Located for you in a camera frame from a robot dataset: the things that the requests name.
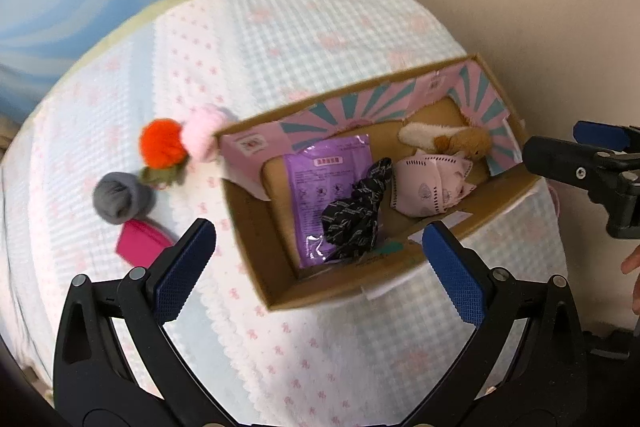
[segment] plush toy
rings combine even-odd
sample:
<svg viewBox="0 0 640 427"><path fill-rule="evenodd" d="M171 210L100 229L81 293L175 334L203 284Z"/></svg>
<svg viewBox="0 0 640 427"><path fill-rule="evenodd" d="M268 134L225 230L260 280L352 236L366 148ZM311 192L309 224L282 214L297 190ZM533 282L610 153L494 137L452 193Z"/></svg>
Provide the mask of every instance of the plush toy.
<svg viewBox="0 0 640 427"><path fill-rule="evenodd" d="M411 122L400 129L398 139L425 153L459 155L471 161L484 158L493 147L489 131L482 127L449 127Z"/></svg>
<svg viewBox="0 0 640 427"><path fill-rule="evenodd" d="M146 165L139 179L145 185L164 188L184 181L189 155L180 141L182 126L170 118L153 120L140 134L140 155Z"/></svg>

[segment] purple plastic bag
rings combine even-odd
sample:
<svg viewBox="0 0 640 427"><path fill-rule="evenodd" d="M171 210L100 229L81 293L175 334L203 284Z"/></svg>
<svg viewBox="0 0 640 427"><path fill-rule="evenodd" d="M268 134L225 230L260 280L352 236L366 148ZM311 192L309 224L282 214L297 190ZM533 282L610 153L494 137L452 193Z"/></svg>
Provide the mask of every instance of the purple plastic bag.
<svg viewBox="0 0 640 427"><path fill-rule="evenodd" d="M322 140L284 156L296 226L300 267L324 263L335 247L322 236L320 216L332 201L351 196L373 164L369 135Z"/></svg>

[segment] pink card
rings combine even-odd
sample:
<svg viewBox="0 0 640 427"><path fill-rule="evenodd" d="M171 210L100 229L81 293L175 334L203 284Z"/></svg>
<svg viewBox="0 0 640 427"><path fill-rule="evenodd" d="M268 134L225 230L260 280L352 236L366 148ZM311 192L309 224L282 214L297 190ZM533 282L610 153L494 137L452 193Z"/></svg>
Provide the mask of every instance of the pink card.
<svg viewBox="0 0 640 427"><path fill-rule="evenodd" d="M132 266L149 268L161 251L174 242L145 221L129 219L120 232L116 252Z"/></svg>

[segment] human hand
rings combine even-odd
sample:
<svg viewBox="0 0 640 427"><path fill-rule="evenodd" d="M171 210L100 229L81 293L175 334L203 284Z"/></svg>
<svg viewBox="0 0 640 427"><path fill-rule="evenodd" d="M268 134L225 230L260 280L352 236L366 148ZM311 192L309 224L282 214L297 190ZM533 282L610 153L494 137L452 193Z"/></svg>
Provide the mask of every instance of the human hand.
<svg viewBox="0 0 640 427"><path fill-rule="evenodd" d="M631 255L622 262L620 269L623 274L627 275L638 267L640 267L640 246L636 247ZM631 308L636 315L640 315L640 274L638 274L638 279L634 286L634 300L633 304L631 304Z"/></svg>

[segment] stuffed animal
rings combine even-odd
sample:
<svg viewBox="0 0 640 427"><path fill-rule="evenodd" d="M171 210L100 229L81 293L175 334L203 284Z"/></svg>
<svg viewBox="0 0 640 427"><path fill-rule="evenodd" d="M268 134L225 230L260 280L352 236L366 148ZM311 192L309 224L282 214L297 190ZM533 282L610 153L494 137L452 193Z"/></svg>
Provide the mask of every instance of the stuffed animal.
<svg viewBox="0 0 640 427"><path fill-rule="evenodd" d="M474 162L487 156L493 148L489 131L482 127L449 127L411 122L400 129L398 139L425 153L459 155Z"/></svg>

